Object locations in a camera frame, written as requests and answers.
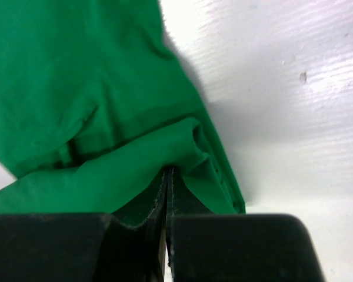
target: black object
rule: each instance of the black object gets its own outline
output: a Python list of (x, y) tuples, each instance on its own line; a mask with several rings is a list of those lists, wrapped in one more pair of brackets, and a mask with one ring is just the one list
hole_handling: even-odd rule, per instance
[(291, 216), (217, 216), (164, 169), (113, 214), (0, 216), (0, 282), (322, 282)]

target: green fabric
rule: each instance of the green fabric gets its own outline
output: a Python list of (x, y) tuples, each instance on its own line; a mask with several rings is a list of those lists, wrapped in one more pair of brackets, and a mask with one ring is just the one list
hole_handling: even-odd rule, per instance
[(0, 162), (18, 177), (0, 213), (113, 212), (169, 165), (245, 211), (156, 0), (0, 0)]

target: wrinkled fabric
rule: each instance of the wrinkled fabric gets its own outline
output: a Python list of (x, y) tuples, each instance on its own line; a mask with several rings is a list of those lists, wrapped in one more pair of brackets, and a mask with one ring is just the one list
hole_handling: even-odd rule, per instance
[(244, 201), (156, 0), (0, 1), (0, 213), (113, 212), (178, 166), (215, 213)]

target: white surface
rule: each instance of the white surface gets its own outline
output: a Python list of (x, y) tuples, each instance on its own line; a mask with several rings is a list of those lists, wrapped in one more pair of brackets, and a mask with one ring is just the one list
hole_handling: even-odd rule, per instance
[(353, 0), (161, 5), (248, 211), (299, 217), (327, 281), (353, 282)]

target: folded cloth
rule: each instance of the folded cloth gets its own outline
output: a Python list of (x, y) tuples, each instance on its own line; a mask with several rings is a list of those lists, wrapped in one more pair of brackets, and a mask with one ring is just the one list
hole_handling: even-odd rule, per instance
[(113, 212), (164, 166), (245, 211), (218, 135), (162, 40), (157, 0), (0, 1), (0, 213)]

